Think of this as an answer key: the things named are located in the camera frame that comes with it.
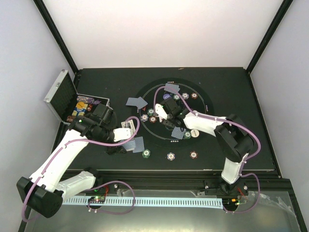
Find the blue white poker chip stack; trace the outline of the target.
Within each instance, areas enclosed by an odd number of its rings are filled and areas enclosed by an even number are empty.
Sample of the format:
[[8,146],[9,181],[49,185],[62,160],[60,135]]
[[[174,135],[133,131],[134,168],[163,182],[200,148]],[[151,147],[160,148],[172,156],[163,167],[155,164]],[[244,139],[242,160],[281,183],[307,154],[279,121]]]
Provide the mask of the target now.
[[170,161],[174,160],[175,159],[175,154],[174,153],[168,153],[167,154],[167,159],[170,160]]

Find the purple round button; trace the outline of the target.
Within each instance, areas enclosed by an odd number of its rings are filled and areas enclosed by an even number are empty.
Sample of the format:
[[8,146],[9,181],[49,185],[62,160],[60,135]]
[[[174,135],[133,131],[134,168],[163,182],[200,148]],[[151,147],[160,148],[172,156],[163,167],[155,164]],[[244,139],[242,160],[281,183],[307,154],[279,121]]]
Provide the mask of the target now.
[[170,97],[171,97],[171,96],[170,96],[169,94],[164,94],[164,95],[163,95],[163,99],[164,99],[164,100],[166,100],[166,99],[168,99],[168,98],[170,98]]

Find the blue playing card deck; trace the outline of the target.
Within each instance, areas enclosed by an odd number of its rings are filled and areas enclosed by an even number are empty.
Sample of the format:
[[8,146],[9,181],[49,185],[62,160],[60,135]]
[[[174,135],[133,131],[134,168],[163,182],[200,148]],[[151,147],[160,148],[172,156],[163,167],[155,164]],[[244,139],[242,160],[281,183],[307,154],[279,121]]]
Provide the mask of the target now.
[[142,136],[135,137],[133,140],[123,144],[122,146],[127,152],[132,151],[133,153],[139,153],[145,150],[144,139]]

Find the red brown poker chip stack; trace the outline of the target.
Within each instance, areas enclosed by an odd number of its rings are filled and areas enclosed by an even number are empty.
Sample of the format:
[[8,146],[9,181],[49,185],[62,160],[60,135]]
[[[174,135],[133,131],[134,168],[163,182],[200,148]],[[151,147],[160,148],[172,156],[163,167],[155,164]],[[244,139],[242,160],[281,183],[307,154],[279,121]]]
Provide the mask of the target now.
[[190,152],[190,158],[196,159],[198,157],[198,154],[195,151]]

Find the green poker chip stack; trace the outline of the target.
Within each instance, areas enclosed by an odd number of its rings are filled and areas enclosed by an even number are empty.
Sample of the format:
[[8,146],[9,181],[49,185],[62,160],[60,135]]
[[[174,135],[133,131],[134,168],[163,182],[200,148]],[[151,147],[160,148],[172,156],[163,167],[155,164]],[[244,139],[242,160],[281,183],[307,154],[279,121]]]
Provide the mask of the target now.
[[151,151],[149,149],[145,149],[143,152],[142,152],[142,157],[147,159],[149,158],[151,155]]

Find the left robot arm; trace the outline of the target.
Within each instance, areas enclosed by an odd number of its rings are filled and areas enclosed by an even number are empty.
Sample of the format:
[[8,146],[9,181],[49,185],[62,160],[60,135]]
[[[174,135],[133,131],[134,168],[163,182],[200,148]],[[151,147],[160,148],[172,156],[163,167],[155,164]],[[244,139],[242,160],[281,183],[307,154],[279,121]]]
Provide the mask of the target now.
[[91,168],[65,181],[60,179],[88,144],[119,147],[131,138],[129,128],[109,127],[112,115],[112,108],[99,104],[93,112],[76,116],[44,164],[29,178],[21,177],[18,180],[16,187],[23,202],[24,221],[28,221],[25,215],[27,207],[50,218],[74,195],[87,189],[93,193],[103,189],[103,180]]

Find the white round dealer button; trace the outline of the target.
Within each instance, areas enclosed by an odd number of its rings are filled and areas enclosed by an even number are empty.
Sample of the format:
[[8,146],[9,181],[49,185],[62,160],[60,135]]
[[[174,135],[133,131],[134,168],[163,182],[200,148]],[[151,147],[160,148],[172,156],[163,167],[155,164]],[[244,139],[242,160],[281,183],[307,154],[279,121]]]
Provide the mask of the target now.
[[192,129],[190,133],[193,138],[197,138],[199,136],[199,131],[196,129]]

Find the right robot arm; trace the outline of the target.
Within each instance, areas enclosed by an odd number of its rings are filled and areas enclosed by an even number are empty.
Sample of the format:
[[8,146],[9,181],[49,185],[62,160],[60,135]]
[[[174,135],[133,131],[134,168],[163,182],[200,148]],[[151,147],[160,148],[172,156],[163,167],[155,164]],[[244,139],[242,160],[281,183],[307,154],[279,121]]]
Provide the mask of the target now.
[[258,138],[236,115],[210,116],[192,110],[186,102],[183,103],[185,108],[180,107],[173,98],[167,98],[161,103],[154,104],[154,112],[163,122],[197,130],[216,138],[225,157],[218,189],[224,195],[232,194],[237,189],[243,166],[250,158],[249,153],[254,145],[257,145],[256,152],[261,149]]

